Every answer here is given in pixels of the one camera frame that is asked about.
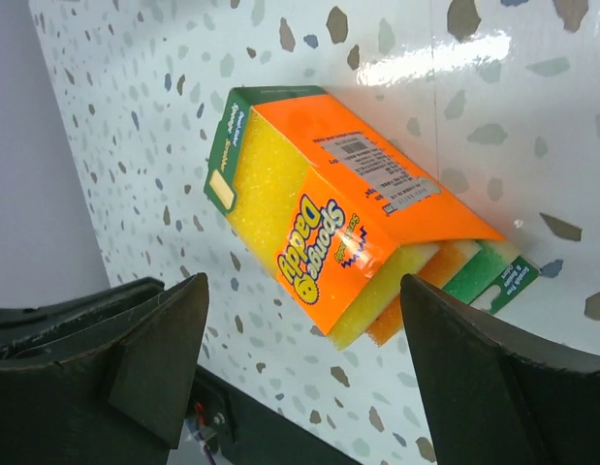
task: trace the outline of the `gray wall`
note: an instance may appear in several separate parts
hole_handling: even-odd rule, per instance
[[[0,0],[0,306],[107,288],[26,0]]]

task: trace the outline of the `terrazzo pattern wall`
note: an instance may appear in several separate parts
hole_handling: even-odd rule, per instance
[[[280,415],[361,463],[435,461],[404,334],[337,353],[205,199],[232,86],[327,86],[544,265],[501,318],[600,354],[600,6],[30,3],[111,282],[205,271],[200,363]]]

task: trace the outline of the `sponge package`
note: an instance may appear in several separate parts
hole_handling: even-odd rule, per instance
[[[485,250],[469,239],[503,240],[314,86],[233,89],[209,156],[205,193],[338,349],[371,324],[400,328],[395,315],[377,318],[390,308],[404,274],[444,287]],[[498,262],[500,271],[511,263],[510,249],[497,255],[491,271]],[[517,292],[533,275],[519,281]],[[494,277],[453,286],[476,297]]]

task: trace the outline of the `product label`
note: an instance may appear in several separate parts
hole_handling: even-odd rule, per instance
[[[377,193],[376,200],[390,201],[383,207],[386,213],[405,209],[439,193],[434,183],[413,177],[361,133],[327,138],[321,146],[371,187],[365,192],[367,196]]]
[[[480,295],[484,295],[491,289],[496,291],[495,297],[485,310],[494,315],[538,276],[539,270],[533,264],[522,256],[517,257],[480,293]]]

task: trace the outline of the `yellow sponge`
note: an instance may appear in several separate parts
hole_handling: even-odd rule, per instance
[[[334,345],[344,349],[365,332],[398,294],[403,275],[417,273],[437,250],[435,244],[398,247],[328,334]]]
[[[227,219],[274,277],[276,254],[287,240],[307,171],[305,157],[250,110],[234,181],[237,203]]]

